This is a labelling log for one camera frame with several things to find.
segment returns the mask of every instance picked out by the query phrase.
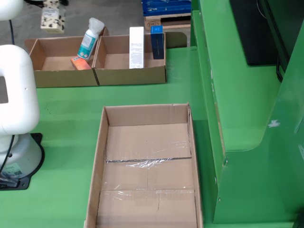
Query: white product box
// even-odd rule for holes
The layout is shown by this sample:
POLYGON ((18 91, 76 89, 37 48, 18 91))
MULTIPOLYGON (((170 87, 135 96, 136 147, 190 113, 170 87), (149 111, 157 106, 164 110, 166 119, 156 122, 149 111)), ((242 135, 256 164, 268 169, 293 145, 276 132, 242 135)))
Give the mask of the white product box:
POLYGON ((130 27, 129 68, 144 68, 144 29, 130 27))
POLYGON ((46 0, 42 9, 42 30, 48 33, 64 33, 66 20, 66 8, 59 0, 46 0))

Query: blue crate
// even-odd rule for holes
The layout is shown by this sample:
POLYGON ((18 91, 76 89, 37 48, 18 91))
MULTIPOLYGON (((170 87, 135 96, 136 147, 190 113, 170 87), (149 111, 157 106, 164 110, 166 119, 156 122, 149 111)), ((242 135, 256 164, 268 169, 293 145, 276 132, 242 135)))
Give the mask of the blue crate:
POLYGON ((190 0, 142 0, 143 16, 191 13, 190 0))

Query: cardboard tray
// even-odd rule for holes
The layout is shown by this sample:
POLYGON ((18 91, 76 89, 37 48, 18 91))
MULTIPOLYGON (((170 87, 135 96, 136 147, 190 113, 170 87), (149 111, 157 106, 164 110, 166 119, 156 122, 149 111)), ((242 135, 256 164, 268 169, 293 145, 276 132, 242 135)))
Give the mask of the cardboard tray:
MULTIPOLYGON (((150 34, 145 35, 143 69, 129 69, 129 36, 108 36, 105 28, 88 61, 93 69, 77 71, 70 59, 77 55, 82 39, 62 37, 25 41, 37 87, 166 83, 166 59, 153 59, 150 34)), ((169 32, 165 34, 164 43, 167 48, 186 47, 187 37, 181 32, 169 32)))
POLYGON ((100 85, 135 85, 166 83, 166 34, 164 59, 153 59, 151 35, 144 37, 144 68, 129 69, 129 36, 99 39, 93 69, 100 85))
POLYGON ((188 104, 104 107, 85 228, 203 227, 188 104))
MULTIPOLYGON (((83 37, 36 39, 29 56, 37 87, 98 86, 94 71, 75 70, 71 58, 77 56, 83 37)), ((92 66, 94 52, 88 61, 92 66)))

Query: blue product box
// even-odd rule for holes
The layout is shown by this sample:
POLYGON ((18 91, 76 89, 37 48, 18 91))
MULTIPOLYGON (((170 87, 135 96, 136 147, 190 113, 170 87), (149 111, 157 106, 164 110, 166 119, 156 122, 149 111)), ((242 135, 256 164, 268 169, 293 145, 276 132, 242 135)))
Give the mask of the blue product box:
POLYGON ((154 59, 163 59, 163 32, 162 25, 151 27, 151 43, 154 59))

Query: spray bottle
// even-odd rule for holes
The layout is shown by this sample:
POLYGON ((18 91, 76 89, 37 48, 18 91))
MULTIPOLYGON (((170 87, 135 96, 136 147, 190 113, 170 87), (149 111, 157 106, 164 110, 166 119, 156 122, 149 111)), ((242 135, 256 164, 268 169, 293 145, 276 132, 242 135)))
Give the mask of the spray bottle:
POLYGON ((78 51, 79 57, 85 60, 89 60, 98 40, 99 34, 104 29, 104 27, 105 24, 101 21, 95 18, 90 18, 89 29, 85 32, 85 36, 78 51))

